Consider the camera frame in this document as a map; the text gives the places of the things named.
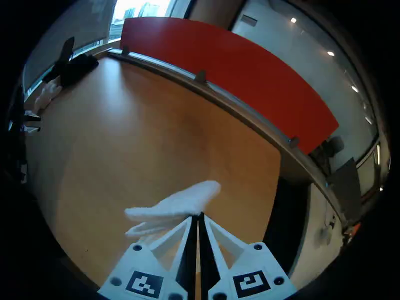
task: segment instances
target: white cloth pile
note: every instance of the white cloth pile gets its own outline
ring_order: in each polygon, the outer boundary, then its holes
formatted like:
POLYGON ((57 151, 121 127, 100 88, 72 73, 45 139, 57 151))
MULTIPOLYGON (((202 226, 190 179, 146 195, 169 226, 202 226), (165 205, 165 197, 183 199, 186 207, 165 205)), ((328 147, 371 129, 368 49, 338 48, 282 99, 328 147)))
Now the white cloth pile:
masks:
POLYGON ((218 182, 207 180, 172 194, 153 207, 127 208, 125 215, 142 223, 129 229, 125 235, 142 237, 171 229, 188 216, 200 215, 220 190, 218 182))
POLYGON ((40 109, 44 110, 50 104, 52 99, 61 92, 61 89, 60 76, 50 80, 41 90, 40 96, 36 98, 32 110, 33 113, 37 114, 40 109))

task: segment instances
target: red wall panel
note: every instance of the red wall panel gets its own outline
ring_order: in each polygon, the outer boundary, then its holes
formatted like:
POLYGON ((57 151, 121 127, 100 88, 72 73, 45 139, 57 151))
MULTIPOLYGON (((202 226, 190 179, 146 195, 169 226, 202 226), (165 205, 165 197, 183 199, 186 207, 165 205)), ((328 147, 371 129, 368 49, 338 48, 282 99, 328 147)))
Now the red wall panel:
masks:
POLYGON ((313 88, 261 46, 230 31, 179 18, 125 20, 121 48, 197 74, 262 114, 306 154, 339 126, 313 88))

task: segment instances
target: wooden table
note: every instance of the wooden table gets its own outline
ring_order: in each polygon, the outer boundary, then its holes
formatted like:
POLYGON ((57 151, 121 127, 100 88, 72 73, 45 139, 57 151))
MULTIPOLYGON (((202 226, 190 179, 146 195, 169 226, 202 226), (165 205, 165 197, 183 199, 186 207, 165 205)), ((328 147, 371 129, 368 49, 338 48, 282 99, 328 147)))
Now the wooden table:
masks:
POLYGON ((32 190, 54 236, 101 286, 133 242, 124 209, 204 180, 206 214, 247 243, 263 239, 280 154, 239 120, 159 75, 102 58, 42 114, 27 138, 32 190))

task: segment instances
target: ceiling light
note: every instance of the ceiling light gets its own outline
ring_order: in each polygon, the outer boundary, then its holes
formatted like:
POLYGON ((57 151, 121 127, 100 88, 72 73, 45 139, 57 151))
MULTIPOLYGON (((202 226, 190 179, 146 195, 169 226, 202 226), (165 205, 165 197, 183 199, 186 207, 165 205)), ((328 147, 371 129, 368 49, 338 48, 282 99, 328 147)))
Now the ceiling light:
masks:
POLYGON ((377 156, 378 156, 377 163, 378 163, 378 166, 380 166, 381 165, 381 146, 380 145, 376 145, 376 151, 378 152, 377 153, 377 156))

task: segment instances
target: white towel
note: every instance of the white towel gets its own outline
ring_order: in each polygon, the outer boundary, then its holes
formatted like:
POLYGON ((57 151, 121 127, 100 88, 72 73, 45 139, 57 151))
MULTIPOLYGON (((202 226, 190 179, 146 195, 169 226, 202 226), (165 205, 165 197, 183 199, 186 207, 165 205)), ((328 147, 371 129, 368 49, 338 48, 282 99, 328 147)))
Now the white towel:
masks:
POLYGON ((125 209, 132 221, 142 222, 129 229, 127 237, 141 237, 171 229, 187 216, 198 216, 220 192, 221 185, 212 180, 203 181, 172 194, 153 207, 125 209))

